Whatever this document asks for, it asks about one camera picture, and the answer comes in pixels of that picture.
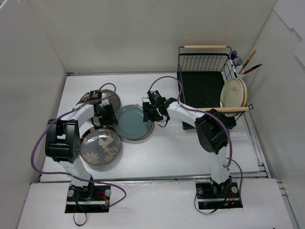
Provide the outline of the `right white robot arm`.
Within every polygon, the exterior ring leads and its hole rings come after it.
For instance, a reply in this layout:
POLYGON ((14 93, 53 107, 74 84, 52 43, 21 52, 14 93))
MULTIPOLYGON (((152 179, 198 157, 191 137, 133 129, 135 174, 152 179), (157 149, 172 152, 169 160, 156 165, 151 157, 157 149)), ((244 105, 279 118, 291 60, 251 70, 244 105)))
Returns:
POLYGON ((209 112, 197 110, 179 103, 174 98, 166 99, 158 91, 148 91, 149 102, 144 102, 143 121, 160 122, 166 117, 178 119, 196 129, 200 146, 210 153, 211 191, 221 197, 230 191, 232 177, 227 165, 228 130, 216 116, 215 109, 209 112))

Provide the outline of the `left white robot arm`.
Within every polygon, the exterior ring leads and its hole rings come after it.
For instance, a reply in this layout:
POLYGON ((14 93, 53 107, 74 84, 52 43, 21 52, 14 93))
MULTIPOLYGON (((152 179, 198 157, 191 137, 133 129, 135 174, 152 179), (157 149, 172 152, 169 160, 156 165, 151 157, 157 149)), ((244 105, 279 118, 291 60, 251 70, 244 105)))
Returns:
POLYGON ((95 195, 92 175, 86 170, 81 154, 80 127, 93 117, 106 117, 114 121, 114 110, 109 99, 115 94, 103 94, 102 91, 90 91, 86 102, 77 104, 70 112, 57 119, 48 121, 45 154, 64 168, 64 174, 71 179, 72 195, 82 201, 90 200, 95 195))

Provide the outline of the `pale green plate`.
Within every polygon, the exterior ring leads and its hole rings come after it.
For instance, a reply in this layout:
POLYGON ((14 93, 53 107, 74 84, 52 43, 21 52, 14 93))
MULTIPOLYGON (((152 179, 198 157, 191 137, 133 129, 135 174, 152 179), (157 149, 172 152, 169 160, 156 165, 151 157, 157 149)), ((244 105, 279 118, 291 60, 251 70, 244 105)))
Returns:
POLYGON ((244 101, 243 86, 238 78, 226 81, 220 94, 221 107, 242 107, 244 101))

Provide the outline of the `cream and yellow plate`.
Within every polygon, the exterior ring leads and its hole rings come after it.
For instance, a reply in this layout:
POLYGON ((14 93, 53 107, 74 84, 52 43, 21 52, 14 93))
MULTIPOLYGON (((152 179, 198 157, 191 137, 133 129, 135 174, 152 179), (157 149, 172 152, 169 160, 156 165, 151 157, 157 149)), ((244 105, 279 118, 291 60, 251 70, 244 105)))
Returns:
POLYGON ((244 92, 244 101, 243 101, 243 105, 242 107, 245 107, 246 106, 246 103, 247 103, 247 97, 248 97, 248 90, 247 90, 247 87, 246 87, 246 84, 245 82, 238 78, 238 80, 241 82, 242 86, 243 86, 243 92, 244 92))

